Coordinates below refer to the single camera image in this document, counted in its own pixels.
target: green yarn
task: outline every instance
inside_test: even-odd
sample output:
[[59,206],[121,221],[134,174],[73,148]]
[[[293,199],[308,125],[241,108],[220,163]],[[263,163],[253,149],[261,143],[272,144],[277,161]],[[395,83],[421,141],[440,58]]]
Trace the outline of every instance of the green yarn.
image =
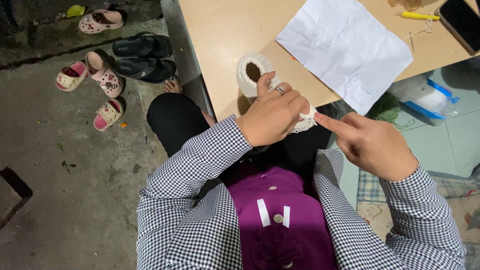
[[415,120],[410,120],[404,126],[398,125],[395,123],[395,120],[398,118],[399,113],[400,103],[398,103],[395,96],[388,93],[384,93],[368,112],[372,119],[392,123],[398,129],[407,128],[415,123]]

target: black pants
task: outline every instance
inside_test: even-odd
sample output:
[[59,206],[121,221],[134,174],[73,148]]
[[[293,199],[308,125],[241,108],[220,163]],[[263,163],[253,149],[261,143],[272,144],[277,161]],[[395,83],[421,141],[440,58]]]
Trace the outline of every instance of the black pants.
[[[317,110],[330,117],[336,114],[331,104],[318,107]],[[187,140],[210,127],[200,108],[188,97],[177,93],[156,97],[148,108],[147,122],[163,144],[168,157],[177,153]],[[274,165],[295,172],[308,186],[313,177],[316,152],[326,149],[331,134],[320,125],[290,134],[267,151],[255,155],[254,162],[260,169]]]

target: smartphone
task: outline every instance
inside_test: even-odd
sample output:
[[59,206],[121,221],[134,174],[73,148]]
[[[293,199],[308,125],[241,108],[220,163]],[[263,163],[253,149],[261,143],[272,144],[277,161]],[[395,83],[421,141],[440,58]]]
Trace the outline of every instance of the smartphone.
[[435,15],[469,54],[480,51],[480,17],[464,0],[447,0]]

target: ring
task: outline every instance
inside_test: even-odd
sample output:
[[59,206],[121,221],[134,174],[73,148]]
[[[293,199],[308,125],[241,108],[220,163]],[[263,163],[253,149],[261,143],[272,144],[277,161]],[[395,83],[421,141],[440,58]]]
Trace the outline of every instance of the ring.
[[280,94],[283,96],[283,86],[275,87],[274,90],[278,90]]

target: black flip-flop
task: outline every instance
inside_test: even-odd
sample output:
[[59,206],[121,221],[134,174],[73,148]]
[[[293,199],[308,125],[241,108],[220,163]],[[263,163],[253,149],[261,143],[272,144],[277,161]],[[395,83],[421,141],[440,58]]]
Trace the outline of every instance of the black flip-flop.
[[129,38],[113,42],[112,50],[117,57],[130,58],[145,56],[164,60],[172,54],[170,40],[167,36],[151,35],[149,32],[140,32]]
[[124,58],[117,61],[115,72],[127,78],[150,84],[161,84],[176,71],[175,62],[170,60],[152,60],[143,57]]

